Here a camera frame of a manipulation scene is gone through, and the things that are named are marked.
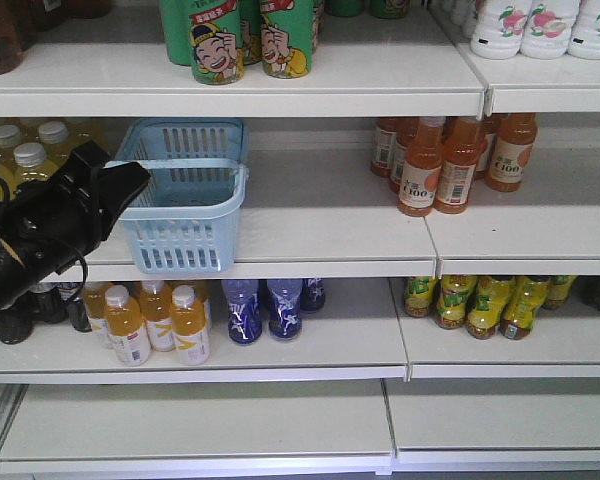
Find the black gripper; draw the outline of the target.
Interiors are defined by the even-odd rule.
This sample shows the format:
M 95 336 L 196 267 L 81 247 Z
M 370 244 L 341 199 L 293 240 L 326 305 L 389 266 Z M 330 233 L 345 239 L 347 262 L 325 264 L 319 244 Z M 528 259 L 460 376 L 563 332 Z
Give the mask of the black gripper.
M 0 219 L 0 241 L 25 269 L 61 273 L 91 253 L 149 184 L 139 163 L 104 168 L 109 159 L 88 141 L 48 180 L 20 186 Z

